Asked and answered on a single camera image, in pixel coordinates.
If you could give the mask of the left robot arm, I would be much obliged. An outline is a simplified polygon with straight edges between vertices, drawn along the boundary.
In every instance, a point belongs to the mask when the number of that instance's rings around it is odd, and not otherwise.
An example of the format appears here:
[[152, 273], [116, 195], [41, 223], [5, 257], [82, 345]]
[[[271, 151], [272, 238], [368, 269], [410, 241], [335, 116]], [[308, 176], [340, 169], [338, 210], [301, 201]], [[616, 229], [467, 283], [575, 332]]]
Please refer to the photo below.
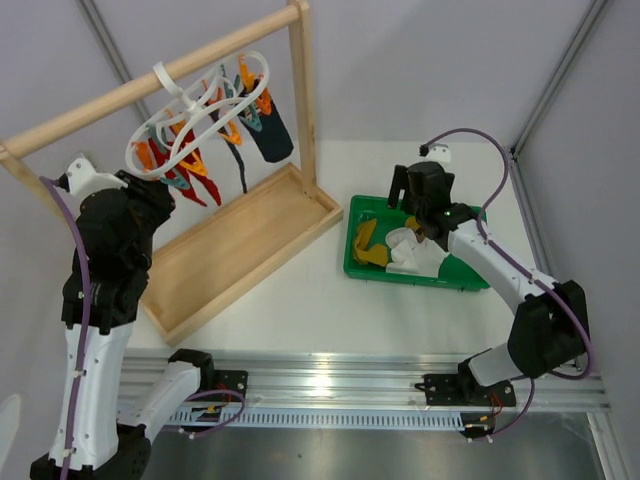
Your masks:
[[175, 200], [166, 184], [124, 170], [88, 194], [73, 216], [58, 199], [75, 243], [61, 320], [67, 372], [56, 437], [30, 467], [33, 479], [139, 479], [154, 440], [189, 397], [209, 398], [217, 376], [211, 355], [173, 353], [159, 381], [117, 414], [121, 368], [149, 283], [152, 243]]

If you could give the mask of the green plastic tray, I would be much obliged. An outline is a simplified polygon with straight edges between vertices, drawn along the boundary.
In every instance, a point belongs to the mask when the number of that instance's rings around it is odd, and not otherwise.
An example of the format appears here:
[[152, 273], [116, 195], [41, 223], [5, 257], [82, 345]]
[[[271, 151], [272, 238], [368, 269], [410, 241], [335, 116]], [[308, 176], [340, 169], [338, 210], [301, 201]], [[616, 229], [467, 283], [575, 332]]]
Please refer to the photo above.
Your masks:
[[359, 224], [371, 219], [376, 219], [377, 227], [371, 243], [386, 245], [386, 235], [394, 229], [404, 227], [405, 221], [409, 217], [409, 215], [399, 209], [389, 209], [385, 197], [367, 195], [353, 196], [350, 203], [343, 261], [345, 274], [350, 278], [358, 280], [445, 288], [459, 291], [477, 292], [489, 288], [489, 284], [470, 266], [450, 255], [447, 256], [441, 265], [437, 278], [387, 273], [386, 267], [378, 267], [370, 264], [360, 265], [355, 261], [352, 256], [352, 242]]

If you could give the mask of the white plastic clip hanger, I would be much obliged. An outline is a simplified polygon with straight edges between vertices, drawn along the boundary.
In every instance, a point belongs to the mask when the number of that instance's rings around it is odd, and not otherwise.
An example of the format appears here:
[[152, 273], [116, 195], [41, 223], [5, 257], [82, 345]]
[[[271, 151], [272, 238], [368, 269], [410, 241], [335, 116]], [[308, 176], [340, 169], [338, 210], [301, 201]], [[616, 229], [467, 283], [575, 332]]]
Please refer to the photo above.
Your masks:
[[[216, 61], [213, 66], [206, 71], [201, 78], [208, 82], [208, 88], [204, 90], [200, 97], [195, 94], [200, 88], [200, 84], [195, 82], [187, 88], [180, 87], [175, 78], [171, 76], [168, 69], [161, 62], [153, 66], [153, 75], [161, 84], [161, 87], [170, 94], [171, 101], [162, 109], [158, 110], [151, 117], [142, 122], [135, 133], [131, 136], [129, 144], [125, 150], [125, 162], [127, 170], [134, 176], [144, 180], [157, 180], [166, 172], [176, 167], [186, 157], [199, 148], [203, 141], [215, 134], [219, 128], [227, 125], [244, 110], [253, 106], [259, 96], [264, 93], [270, 79], [270, 66], [267, 59], [258, 51], [248, 51], [238, 55], [241, 60], [251, 59], [258, 62], [261, 67], [258, 76], [258, 86], [246, 95], [241, 94], [241, 90], [234, 86], [222, 74], [222, 66], [225, 59]], [[210, 127], [198, 134], [193, 141], [188, 141], [186, 135], [198, 124], [209, 117], [215, 111], [219, 111], [221, 116]], [[169, 159], [158, 167], [151, 168], [145, 166], [140, 160], [135, 158], [134, 147], [136, 144], [149, 139], [150, 128], [154, 129], [154, 135], [158, 140], [162, 139], [161, 130], [174, 125], [180, 121], [185, 123], [184, 127], [177, 134], [173, 143], [168, 146]]]

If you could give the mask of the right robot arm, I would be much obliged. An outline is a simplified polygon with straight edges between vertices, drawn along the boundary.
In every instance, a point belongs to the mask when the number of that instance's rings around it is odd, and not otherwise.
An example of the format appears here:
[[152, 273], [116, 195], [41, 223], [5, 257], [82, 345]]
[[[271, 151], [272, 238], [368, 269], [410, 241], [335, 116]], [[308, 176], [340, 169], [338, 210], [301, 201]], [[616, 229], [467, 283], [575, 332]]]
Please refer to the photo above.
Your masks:
[[387, 205], [414, 216], [429, 240], [478, 273], [514, 315], [505, 343], [458, 366], [458, 395], [475, 404], [502, 382], [555, 374], [566, 362], [590, 356], [592, 345], [583, 288], [525, 266], [489, 233], [482, 210], [452, 201], [454, 179], [434, 161], [398, 165]]

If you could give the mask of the aluminium mounting rail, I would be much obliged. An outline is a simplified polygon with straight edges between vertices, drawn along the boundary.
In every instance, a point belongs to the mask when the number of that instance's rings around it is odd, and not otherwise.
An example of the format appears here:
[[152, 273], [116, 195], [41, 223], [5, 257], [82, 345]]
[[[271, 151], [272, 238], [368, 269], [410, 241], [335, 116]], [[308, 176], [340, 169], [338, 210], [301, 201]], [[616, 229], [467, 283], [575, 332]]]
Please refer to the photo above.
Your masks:
[[545, 375], [516, 380], [480, 401], [465, 404], [451, 385], [458, 356], [352, 354], [213, 354], [219, 386], [245, 401], [214, 398], [220, 414], [203, 400], [179, 407], [172, 425], [234, 427], [463, 431], [502, 426], [521, 412], [595, 416], [610, 402], [602, 380], [570, 381]]

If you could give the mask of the yellow sock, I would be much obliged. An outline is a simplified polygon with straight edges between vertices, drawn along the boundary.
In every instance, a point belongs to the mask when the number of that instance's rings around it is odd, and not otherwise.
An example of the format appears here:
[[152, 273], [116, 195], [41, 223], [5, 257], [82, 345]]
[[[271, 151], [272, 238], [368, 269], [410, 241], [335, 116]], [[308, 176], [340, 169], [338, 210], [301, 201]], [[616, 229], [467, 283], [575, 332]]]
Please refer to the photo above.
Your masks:
[[371, 243], [376, 227], [377, 220], [371, 219], [362, 222], [356, 228], [355, 238], [352, 242], [352, 256], [360, 265], [370, 264], [386, 267], [389, 263], [388, 247], [380, 243]]
[[406, 219], [405, 227], [411, 229], [414, 233], [417, 233], [419, 235], [423, 235], [424, 234], [423, 228], [419, 224], [419, 222], [416, 220], [415, 216], [411, 216], [411, 217]]

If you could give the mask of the wooden drying rack stand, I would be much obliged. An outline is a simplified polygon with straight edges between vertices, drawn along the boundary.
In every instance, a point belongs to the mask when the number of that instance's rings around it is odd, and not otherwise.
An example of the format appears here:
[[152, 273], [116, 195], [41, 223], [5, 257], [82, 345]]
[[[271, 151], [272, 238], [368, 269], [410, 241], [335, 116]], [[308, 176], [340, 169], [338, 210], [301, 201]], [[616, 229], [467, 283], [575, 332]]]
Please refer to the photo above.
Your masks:
[[[338, 223], [342, 208], [316, 183], [311, 14], [305, 1], [165, 65], [177, 80], [278, 30], [289, 30], [300, 164], [287, 164], [179, 235], [154, 256], [142, 305], [165, 342], [177, 345]], [[59, 210], [23, 157], [160, 89], [153, 72], [1, 145], [2, 166], [53, 213]]]

